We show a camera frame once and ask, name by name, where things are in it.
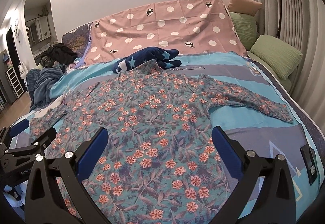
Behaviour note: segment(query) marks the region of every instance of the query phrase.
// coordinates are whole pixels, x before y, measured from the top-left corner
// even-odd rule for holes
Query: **light blue star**
[[[162,55],[164,56],[164,59],[169,60],[169,56],[170,56],[169,53],[167,53],[166,51],[164,51],[164,53]]]
[[[133,56],[132,56],[131,60],[129,60],[129,64],[131,66],[131,69],[135,68],[134,63],[135,63],[135,60],[133,60]]]
[[[165,63],[166,64],[166,68],[172,68],[174,65],[173,64],[171,64],[171,63]]]

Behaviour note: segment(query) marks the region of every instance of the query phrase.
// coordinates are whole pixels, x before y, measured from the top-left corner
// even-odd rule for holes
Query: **blue gripper pad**
[[[19,133],[23,132],[29,127],[28,119],[23,119],[22,121],[18,122],[16,125],[12,126],[9,132],[11,137],[16,137]]]
[[[101,129],[97,136],[94,137],[95,139],[88,146],[77,164],[76,173],[79,183],[89,178],[108,143],[108,132],[105,129]]]
[[[214,127],[212,130],[212,142],[219,152],[222,161],[228,169],[231,177],[241,180],[243,177],[243,164],[241,159],[235,153],[232,146],[229,144],[223,133],[217,128]]]

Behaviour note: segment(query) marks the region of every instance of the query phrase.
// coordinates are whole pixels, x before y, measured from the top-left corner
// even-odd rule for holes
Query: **navy blue star blanket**
[[[176,49],[164,50],[158,47],[147,47],[135,52],[134,54],[131,54],[128,57],[118,60],[113,65],[113,72],[118,74],[121,71],[130,71],[152,59],[155,59],[158,65],[165,70],[173,67],[179,67],[182,64],[180,60],[170,61],[178,54],[179,51]]]

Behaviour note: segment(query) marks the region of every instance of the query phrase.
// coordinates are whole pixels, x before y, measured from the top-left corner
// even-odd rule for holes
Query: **floral shirt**
[[[286,105],[207,75],[166,72],[151,60],[70,94],[31,128],[39,135],[66,112],[47,158],[76,150],[99,127],[108,130],[108,145],[83,184],[112,223],[209,223],[231,192],[208,113],[222,105],[292,122]]]

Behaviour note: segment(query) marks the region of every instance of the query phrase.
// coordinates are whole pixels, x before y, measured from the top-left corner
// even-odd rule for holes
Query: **metal screw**
[[[284,155],[282,155],[282,154],[279,154],[279,155],[277,156],[277,158],[278,158],[280,161],[284,161],[284,160],[285,160],[285,157],[284,157]]]
[[[65,154],[64,154],[64,157],[65,158],[71,158],[72,156],[73,156],[73,152],[71,152],[71,151],[68,151],[68,152],[66,152]]]
[[[43,156],[39,155],[36,157],[37,162],[41,162],[43,160]]]
[[[253,150],[248,150],[248,151],[247,151],[247,155],[248,155],[249,157],[255,157],[255,156],[256,156],[256,153],[255,153]]]

